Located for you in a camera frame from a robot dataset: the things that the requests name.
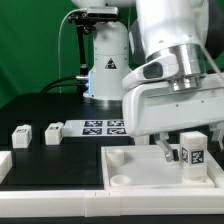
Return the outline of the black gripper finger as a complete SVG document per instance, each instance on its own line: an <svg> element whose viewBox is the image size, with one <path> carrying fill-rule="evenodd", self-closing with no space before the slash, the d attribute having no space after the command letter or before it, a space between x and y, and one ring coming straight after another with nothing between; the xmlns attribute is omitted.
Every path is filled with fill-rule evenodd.
<svg viewBox="0 0 224 224"><path fill-rule="evenodd" d="M224 122L211 124L210 131L212 132L212 140L218 142L220 149L224 150Z"/></svg>
<svg viewBox="0 0 224 224"><path fill-rule="evenodd" d="M179 160L178 150L173 149L168 143L167 133L157 133L154 135L155 143L164 151L167 162L177 162Z"/></svg>

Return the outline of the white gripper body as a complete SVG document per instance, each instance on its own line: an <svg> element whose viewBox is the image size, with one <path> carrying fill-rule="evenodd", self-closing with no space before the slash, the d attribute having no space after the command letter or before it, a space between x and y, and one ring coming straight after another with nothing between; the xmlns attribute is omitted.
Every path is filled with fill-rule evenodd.
<svg viewBox="0 0 224 224"><path fill-rule="evenodd" d="M143 84L123 98L129 136L143 136L224 121L224 73L209 74L199 89L173 92L167 82Z"/></svg>

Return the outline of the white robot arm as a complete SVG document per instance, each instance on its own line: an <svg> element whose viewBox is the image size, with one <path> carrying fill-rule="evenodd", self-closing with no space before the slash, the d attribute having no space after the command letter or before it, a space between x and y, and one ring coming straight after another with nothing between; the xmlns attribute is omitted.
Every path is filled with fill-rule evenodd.
<svg viewBox="0 0 224 224"><path fill-rule="evenodd" d="M208 0L136 0L136 9L145 63L122 80L127 134L152 135L169 162L170 131L209 125L221 142L224 73L204 68Z"/></svg>

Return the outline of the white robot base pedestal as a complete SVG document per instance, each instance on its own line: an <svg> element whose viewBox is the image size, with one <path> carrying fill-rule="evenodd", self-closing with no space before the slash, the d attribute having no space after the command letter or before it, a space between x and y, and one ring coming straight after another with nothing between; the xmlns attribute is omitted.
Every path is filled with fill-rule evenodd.
<svg viewBox="0 0 224 224"><path fill-rule="evenodd" d="M129 67L128 30L121 22L97 23L93 32L94 62L88 72L84 101L100 105L121 105L126 93L122 80Z"/></svg>

